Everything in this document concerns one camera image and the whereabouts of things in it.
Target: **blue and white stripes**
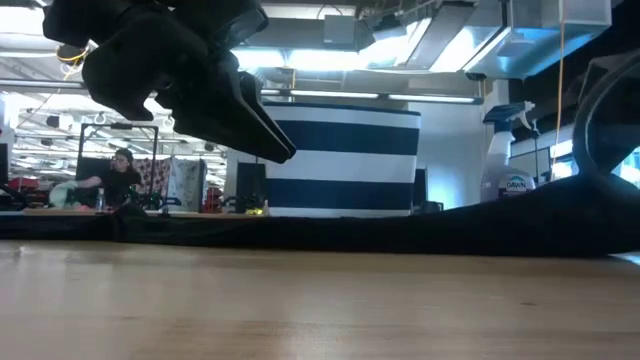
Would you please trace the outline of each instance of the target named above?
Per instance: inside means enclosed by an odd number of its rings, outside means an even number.
[[[285,164],[266,162],[271,215],[410,213],[419,113],[299,103],[265,109],[298,149]]]

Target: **bottle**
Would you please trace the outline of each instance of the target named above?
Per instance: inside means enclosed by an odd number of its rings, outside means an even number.
[[[101,213],[104,212],[106,207],[106,199],[104,197],[104,189],[98,189],[98,197],[96,198],[96,211]]]
[[[529,102],[500,105],[491,109],[485,117],[485,124],[494,124],[494,135],[482,174],[481,202],[516,196],[535,189],[535,181],[529,173],[509,166],[511,142],[515,140],[511,134],[512,122],[519,118],[531,129],[526,113],[533,107],[534,104]]]

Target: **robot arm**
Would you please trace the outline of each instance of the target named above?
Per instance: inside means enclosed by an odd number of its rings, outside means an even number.
[[[55,0],[43,30],[70,45],[100,45],[82,70],[96,102],[150,121],[144,101],[157,92],[177,132],[284,163],[295,146],[230,51],[267,25],[257,0]]]

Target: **dark hair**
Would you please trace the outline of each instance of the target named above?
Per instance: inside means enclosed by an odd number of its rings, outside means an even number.
[[[127,158],[127,161],[129,162],[129,166],[127,167],[128,171],[133,170],[133,154],[131,153],[131,151],[129,151],[129,149],[118,149],[116,151],[116,156],[121,155]]]

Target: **table surface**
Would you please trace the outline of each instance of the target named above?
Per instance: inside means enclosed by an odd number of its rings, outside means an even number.
[[[640,358],[640,267],[0,242],[2,359]]]

